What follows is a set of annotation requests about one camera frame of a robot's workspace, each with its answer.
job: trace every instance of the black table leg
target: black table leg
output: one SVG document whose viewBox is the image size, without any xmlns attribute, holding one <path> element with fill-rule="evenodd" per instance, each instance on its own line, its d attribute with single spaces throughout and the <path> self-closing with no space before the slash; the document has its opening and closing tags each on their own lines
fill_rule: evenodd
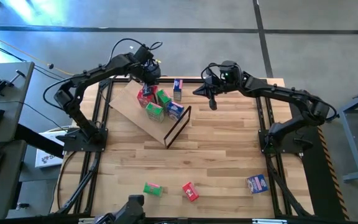
<svg viewBox="0 0 358 224">
<path fill-rule="evenodd" d="M 41 136 L 21 124 L 17 125 L 15 139 L 25 140 L 31 146 L 63 159 L 63 146 Z"/>
</svg>

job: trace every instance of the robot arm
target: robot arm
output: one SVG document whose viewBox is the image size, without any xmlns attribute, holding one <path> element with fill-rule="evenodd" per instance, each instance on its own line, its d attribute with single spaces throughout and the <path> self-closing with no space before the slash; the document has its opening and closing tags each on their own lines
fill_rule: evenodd
<svg viewBox="0 0 358 224">
<path fill-rule="evenodd" d="M 219 67 L 220 76 L 214 74 L 211 67 Z M 203 77 L 204 72 L 208 75 L 206 78 Z M 232 61 L 225 61 L 221 65 L 211 63 L 203 70 L 201 77 L 204 79 L 204 84 L 193 94 L 207 97 L 212 110 L 217 109 L 215 95 L 231 91 L 239 91 L 244 96 L 253 98 L 264 96 L 293 103 L 300 110 L 301 115 L 284 123 L 273 123 L 266 136 L 267 142 L 273 146 L 279 146 L 284 136 L 292 131 L 304 126 L 322 125 L 326 121 L 329 108 L 332 108 L 331 105 L 307 91 L 266 84 L 264 80 L 242 72 L 238 64 Z"/>
<path fill-rule="evenodd" d="M 54 98 L 63 111 L 80 127 L 85 142 L 100 142 L 103 138 L 95 123 L 87 120 L 80 110 L 86 88 L 114 75 L 131 74 L 145 83 L 145 91 L 147 91 L 148 86 L 158 84 L 157 78 L 161 76 L 158 64 L 149 63 L 153 60 L 153 56 L 148 47 L 141 45 L 135 54 L 117 55 L 107 64 L 99 65 L 89 71 L 84 70 L 82 74 L 74 75 L 61 85 Z M 74 95 L 70 92 L 72 88 L 75 88 Z"/>
</svg>

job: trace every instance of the small box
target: small box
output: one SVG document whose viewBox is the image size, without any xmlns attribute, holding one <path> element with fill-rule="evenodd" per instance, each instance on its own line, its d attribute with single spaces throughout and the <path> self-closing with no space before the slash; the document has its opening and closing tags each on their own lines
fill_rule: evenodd
<svg viewBox="0 0 358 224">
<path fill-rule="evenodd" d="M 162 187 L 157 184 L 152 184 L 152 183 L 146 182 L 146 184 L 144 185 L 143 192 L 161 197 Z"/>
<path fill-rule="evenodd" d="M 176 78 L 173 82 L 173 100 L 181 101 L 181 86 L 183 80 Z"/>
<path fill-rule="evenodd" d="M 179 120 L 181 114 L 185 110 L 185 107 L 175 102 L 170 102 L 167 106 L 168 117 L 174 121 Z"/>
<path fill-rule="evenodd" d="M 156 105 L 155 103 L 148 103 L 148 105 L 146 106 L 146 113 L 147 116 L 154 121 L 158 121 L 161 123 L 164 120 L 164 111 L 162 107 Z"/>
<path fill-rule="evenodd" d="M 149 94 L 147 96 L 143 95 L 143 88 L 139 90 L 139 92 L 137 93 L 136 98 L 139 101 L 139 104 L 143 108 L 145 108 L 150 102 L 157 103 L 157 97 L 155 94 L 157 93 L 158 86 L 154 85 L 154 86 L 150 86 L 150 88 L 152 89 L 152 94 Z"/>
<path fill-rule="evenodd" d="M 248 188 L 250 189 L 252 194 L 261 193 L 268 190 L 266 180 L 263 174 L 248 177 L 247 183 Z"/>
<path fill-rule="evenodd" d="M 196 191 L 194 185 L 191 182 L 185 184 L 182 188 L 191 202 L 199 197 L 198 192 Z"/>
<path fill-rule="evenodd" d="M 166 91 L 159 90 L 157 92 L 157 101 L 158 101 L 158 105 L 160 105 L 164 109 L 164 112 L 166 113 L 167 106 L 172 101 L 172 99 L 169 97 Z"/>
</svg>

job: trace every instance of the desk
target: desk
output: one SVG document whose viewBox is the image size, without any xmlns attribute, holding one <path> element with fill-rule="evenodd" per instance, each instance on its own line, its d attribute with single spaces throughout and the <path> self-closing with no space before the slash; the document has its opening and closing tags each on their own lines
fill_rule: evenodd
<svg viewBox="0 0 358 224">
<path fill-rule="evenodd" d="M 0 172 L 0 219 L 6 217 L 14 200 L 19 170 L 26 148 L 25 141 L 14 141 L 3 149 L 5 158 Z"/>
<path fill-rule="evenodd" d="M 268 82 L 284 85 L 281 78 L 271 78 Z M 112 98 L 125 85 L 115 83 Z M 168 94 L 172 94 L 172 86 L 171 83 L 159 85 Z M 218 109 L 211 111 L 206 98 L 192 94 L 199 86 L 199 83 L 183 84 L 181 104 L 192 106 L 191 121 L 169 149 L 122 114 L 110 110 L 108 144 L 102 153 L 92 215 L 120 209 L 128 195 L 142 194 L 148 181 L 162 185 L 164 194 L 161 198 L 145 195 L 147 217 L 274 217 L 270 192 L 251 195 L 245 180 L 257 174 L 267 178 L 265 157 L 260 153 L 257 136 L 260 126 L 255 99 L 238 92 L 219 95 L 216 97 Z M 88 119 L 92 117 L 97 89 L 97 85 L 90 86 L 81 104 Z M 291 118 L 288 103 L 272 100 L 272 106 L 277 122 Z M 83 157 L 84 153 L 78 152 L 64 171 L 60 186 L 62 204 L 78 185 Z M 282 157 L 288 188 L 302 206 L 313 213 L 301 160 L 289 154 Z M 181 189 L 189 181 L 200 193 L 200 198 L 193 203 Z M 85 189 L 82 207 L 87 195 Z M 284 211 L 280 191 L 278 197 Z M 56 210 L 55 193 L 51 212 Z"/>
<path fill-rule="evenodd" d="M 6 217 L 14 202 L 16 191 L 20 190 L 17 184 L 27 143 L 62 156 L 63 148 L 59 144 L 18 124 L 33 68 L 33 62 L 0 63 L 0 79 L 10 81 L 17 75 L 16 70 L 20 70 L 26 76 L 18 77 L 13 82 L 14 86 L 5 87 L 2 91 L 4 96 L 0 95 L 0 101 L 21 102 L 0 103 L 0 109 L 5 111 L 0 122 L 0 147 L 4 142 L 16 139 L 3 149 L 6 155 L 0 172 L 0 219 Z"/>
</svg>

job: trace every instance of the concrete floor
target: concrete floor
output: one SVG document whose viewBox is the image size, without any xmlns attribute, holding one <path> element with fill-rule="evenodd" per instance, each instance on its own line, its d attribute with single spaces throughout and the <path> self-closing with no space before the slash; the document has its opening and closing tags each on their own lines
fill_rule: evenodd
<svg viewBox="0 0 358 224">
<path fill-rule="evenodd" d="M 265 29 L 358 30 L 358 1 L 259 0 L 259 4 Z M 252 0 L 1 0 L 0 24 L 257 28 Z M 164 75 L 198 76 L 208 63 L 230 59 L 254 76 L 266 77 L 258 34 L 0 31 L 1 39 L 72 73 L 104 63 L 112 45 L 123 37 L 132 37 L 146 44 L 163 41 L 163 47 L 155 51 L 155 56 L 162 61 Z M 273 75 L 284 78 L 288 87 L 306 89 L 337 108 L 358 93 L 358 35 L 269 34 L 266 43 Z M 116 53 L 131 51 L 130 46 L 136 47 L 132 42 L 124 42 Z M 15 50 L 11 51 L 30 60 Z M 9 61 L 14 59 L 0 53 L 0 62 Z M 35 72 L 26 103 L 35 108 L 44 106 L 40 96 L 53 82 Z M 58 124 L 71 123 L 64 113 L 54 108 L 48 107 L 44 113 Z M 53 123 L 42 118 L 39 123 L 31 123 L 30 116 L 36 114 L 25 108 L 21 123 L 39 132 L 54 128 Z M 342 182 L 342 176 L 355 172 L 356 165 L 340 120 L 325 124 L 323 131 L 350 218 L 358 221 L 358 180 L 348 184 Z M 58 167 L 34 169 L 34 157 L 34 149 L 28 149 L 21 180 L 29 182 L 24 183 L 19 198 L 33 207 L 31 210 L 12 211 L 9 217 L 48 213 Z"/>
</svg>

